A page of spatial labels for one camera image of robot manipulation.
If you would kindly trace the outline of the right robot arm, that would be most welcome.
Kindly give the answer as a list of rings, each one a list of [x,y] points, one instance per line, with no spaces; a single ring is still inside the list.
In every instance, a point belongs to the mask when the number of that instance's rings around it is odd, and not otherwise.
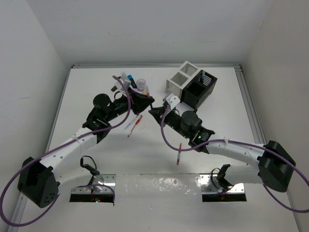
[[[238,183],[253,183],[263,184],[277,192],[287,191],[296,163],[280,143],[272,140],[265,145],[232,142],[203,127],[194,111],[179,115],[176,110],[166,113],[164,107],[156,107],[149,113],[161,127],[168,125],[188,139],[189,146],[195,151],[244,163],[243,166],[225,164],[220,168],[215,181],[220,189]]]

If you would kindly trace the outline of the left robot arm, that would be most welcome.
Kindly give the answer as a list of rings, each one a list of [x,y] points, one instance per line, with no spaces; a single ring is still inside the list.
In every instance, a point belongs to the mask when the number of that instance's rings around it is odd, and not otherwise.
[[[86,122],[52,154],[34,161],[27,158],[17,184],[18,190],[39,208],[45,208],[59,193],[60,173],[72,161],[81,158],[87,149],[101,142],[109,133],[110,121],[131,110],[142,113],[155,100],[131,89],[129,95],[111,101],[108,95],[98,94],[93,99],[94,108]]]

